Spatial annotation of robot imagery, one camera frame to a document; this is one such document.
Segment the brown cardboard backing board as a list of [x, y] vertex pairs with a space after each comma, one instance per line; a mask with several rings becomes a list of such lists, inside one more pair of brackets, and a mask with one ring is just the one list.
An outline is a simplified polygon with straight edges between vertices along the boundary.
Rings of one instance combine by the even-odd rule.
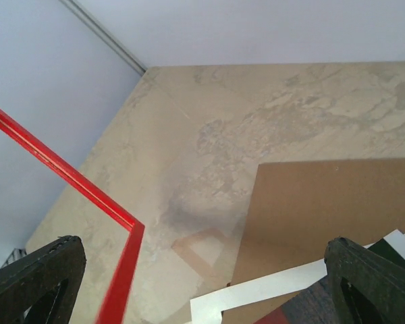
[[[232, 286], [325, 262], [326, 247], [336, 238], [368, 249], [395, 230], [405, 235], [405, 158], [264, 163]], [[222, 321], [257, 323], [303, 290], [232, 308]]]

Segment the red sunset photo print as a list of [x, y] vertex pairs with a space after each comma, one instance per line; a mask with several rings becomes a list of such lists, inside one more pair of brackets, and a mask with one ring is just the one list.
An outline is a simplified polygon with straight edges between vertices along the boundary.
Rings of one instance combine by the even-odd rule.
[[[370, 245], [368, 250], [405, 269], [405, 235], [398, 230]], [[339, 322], [326, 276], [257, 320], [257, 323]]]

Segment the aluminium corner post left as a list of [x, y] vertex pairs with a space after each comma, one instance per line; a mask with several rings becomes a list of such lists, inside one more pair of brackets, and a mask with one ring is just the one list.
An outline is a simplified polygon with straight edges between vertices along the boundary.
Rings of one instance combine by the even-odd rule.
[[78, 1], [60, 0], [60, 2], [85, 26], [87, 26], [91, 32], [99, 37], [110, 49], [123, 59], [135, 72], [140, 76], [143, 76], [146, 73], [147, 67]]

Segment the white photo mat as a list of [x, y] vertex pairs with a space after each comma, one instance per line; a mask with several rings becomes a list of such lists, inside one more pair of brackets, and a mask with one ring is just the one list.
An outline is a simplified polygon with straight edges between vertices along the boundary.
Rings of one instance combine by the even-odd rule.
[[320, 259], [193, 298], [192, 322], [220, 323], [222, 311], [298, 292], [326, 275], [325, 262]]

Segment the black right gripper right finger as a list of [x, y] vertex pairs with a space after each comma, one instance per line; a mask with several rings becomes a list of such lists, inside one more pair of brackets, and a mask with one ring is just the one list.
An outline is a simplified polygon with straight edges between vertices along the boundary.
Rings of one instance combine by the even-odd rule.
[[347, 238], [328, 243], [325, 265], [340, 323], [405, 323], [405, 267]]

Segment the red wooden picture frame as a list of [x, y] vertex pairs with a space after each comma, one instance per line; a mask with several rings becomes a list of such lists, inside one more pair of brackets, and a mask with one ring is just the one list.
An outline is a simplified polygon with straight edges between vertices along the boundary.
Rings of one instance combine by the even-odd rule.
[[0, 109], [0, 130], [129, 231], [97, 323], [122, 323], [140, 252], [144, 225], [79, 171]]

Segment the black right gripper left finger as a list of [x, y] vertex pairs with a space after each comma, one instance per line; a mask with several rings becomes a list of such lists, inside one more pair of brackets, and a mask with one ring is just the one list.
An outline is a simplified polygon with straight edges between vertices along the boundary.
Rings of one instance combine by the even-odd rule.
[[69, 323], [85, 267], [81, 239], [64, 236], [0, 269], [0, 323]]

